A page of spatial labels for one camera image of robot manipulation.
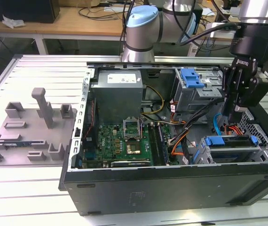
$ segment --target green motherboard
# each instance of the green motherboard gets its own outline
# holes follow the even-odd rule
[[[167,143],[167,140],[171,138],[170,128],[168,125],[161,125],[160,128],[164,143]],[[140,136],[135,139],[127,136],[127,134],[138,132],[140,132]],[[167,153],[167,146],[165,146],[164,152]],[[107,168],[110,167],[111,162],[116,161],[149,161],[151,166],[154,165],[148,125],[129,124],[126,127],[126,137],[123,124],[99,126],[95,157],[93,161],[84,159],[83,162],[86,164],[87,162],[98,162],[99,167]]]

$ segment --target desk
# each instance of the desk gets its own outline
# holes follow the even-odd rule
[[[203,1],[203,5],[213,9],[211,2]],[[93,16],[103,16],[112,12],[100,11]],[[206,18],[214,21],[214,16]],[[0,22],[0,37],[35,39],[39,53],[48,54],[44,39],[70,40],[119,40],[122,31],[121,20],[95,21],[78,14],[76,7],[61,7],[60,15],[53,24],[26,22],[25,27],[11,29]]]
[[[9,101],[21,101],[24,108],[37,108],[33,104],[31,88],[45,87],[47,101],[57,108],[60,103],[70,103],[73,108],[81,95],[82,82],[79,73],[84,71],[87,61],[119,62],[117,56],[23,56],[13,59],[0,76],[0,125],[6,117],[4,111]],[[192,62],[194,60],[219,60],[230,64],[232,58],[156,57],[159,62]],[[36,71],[39,77],[27,72]],[[62,87],[57,77],[60,72],[69,71],[70,82]],[[14,76],[13,72],[23,73]],[[268,100],[262,102],[268,108]],[[252,206],[233,208],[211,208],[177,210],[150,213],[115,214],[80,217],[67,192],[58,190],[61,167],[0,168],[0,225],[38,226],[51,222],[54,226],[157,226],[157,225],[201,225],[199,222],[213,222],[217,225],[266,226],[268,225],[268,195]]]

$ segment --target ram slot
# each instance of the ram slot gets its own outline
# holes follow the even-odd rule
[[[156,125],[155,131],[156,131],[156,134],[159,134],[159,136],[157,136],[159,149],[161,150],[161,153],[163,154],[163,158],[165,160],[164,163],[166,165],[168,162],[168,155],[167,155],[166,144],[164,143],[164,136],[163,136],[161,125]]]

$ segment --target blue latch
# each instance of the blue latch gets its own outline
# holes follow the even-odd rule
[[[256,138],[256,136],[251,136],[251,141],[255,144],[255,145],[258,145],[259,142],[258,142],[258,139]]]
[[[187,88],[203,88],[205,86],[200,81],[198,73],[192,68],[182,68],[181,77],[185,81]]]
[[[211,145],[225,145],[224,139],[220,136],[206,137],[205,142],[208,146]]]

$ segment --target black computer case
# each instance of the black computer case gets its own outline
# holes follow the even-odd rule
[[[58,0],[0,0],[0,21],[4,15],[25,22],[53,23],[59,12]]]

